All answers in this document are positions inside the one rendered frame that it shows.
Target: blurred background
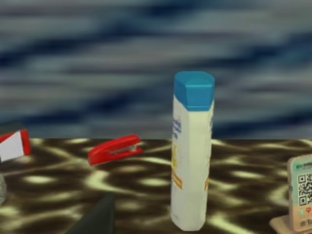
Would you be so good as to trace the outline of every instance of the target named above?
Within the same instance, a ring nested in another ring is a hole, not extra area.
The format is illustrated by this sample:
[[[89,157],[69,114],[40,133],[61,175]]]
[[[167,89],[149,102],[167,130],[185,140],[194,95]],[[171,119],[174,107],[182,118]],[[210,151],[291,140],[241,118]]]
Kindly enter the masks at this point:
[[[214,138],[311,138],[312,1],[2,0],[0,121],[170,138],[174,74],[215,76]]]

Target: blue cap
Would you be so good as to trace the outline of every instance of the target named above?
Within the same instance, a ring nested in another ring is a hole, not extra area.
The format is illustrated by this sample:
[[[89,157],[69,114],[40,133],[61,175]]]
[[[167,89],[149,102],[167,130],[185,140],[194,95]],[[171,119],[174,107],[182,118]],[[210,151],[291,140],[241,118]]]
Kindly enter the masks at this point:
[[[202,71],[179,72],[174,95],[188,111],[208,111],[215,96],[215,79]]]

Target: marbled table surface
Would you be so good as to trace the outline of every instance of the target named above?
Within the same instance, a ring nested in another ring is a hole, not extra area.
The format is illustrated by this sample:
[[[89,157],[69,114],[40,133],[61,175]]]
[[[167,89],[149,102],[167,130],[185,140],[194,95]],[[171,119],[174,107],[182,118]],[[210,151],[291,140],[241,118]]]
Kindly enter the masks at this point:
[[[8,199],[0,234],[63,234],[103,197],[116,194],[116,234],[181,233],[170,220],[169,140],[91,167],[101,139],[32,139],[32,154],[0,165]],[[310,140],[214,140],[207,223],[198,233],[274,234],[288,210],[287,160],[312,153]]]

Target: qr code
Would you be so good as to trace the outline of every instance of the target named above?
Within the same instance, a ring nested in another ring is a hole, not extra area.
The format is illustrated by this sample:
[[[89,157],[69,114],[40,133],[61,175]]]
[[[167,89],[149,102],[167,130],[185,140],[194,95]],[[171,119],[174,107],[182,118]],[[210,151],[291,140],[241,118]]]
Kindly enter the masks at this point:
[[[298,176],[298,197],[300,206],[312,203],[312,173]]]

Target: sunscreen bottle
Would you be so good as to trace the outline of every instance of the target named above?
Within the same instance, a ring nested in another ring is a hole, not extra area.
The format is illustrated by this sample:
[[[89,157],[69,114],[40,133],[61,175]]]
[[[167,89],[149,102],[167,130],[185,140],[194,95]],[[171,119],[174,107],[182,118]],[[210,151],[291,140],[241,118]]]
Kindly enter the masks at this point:
[[[215,79],[202,71],[175,75],[171,219],[183,231],[206,221]]]

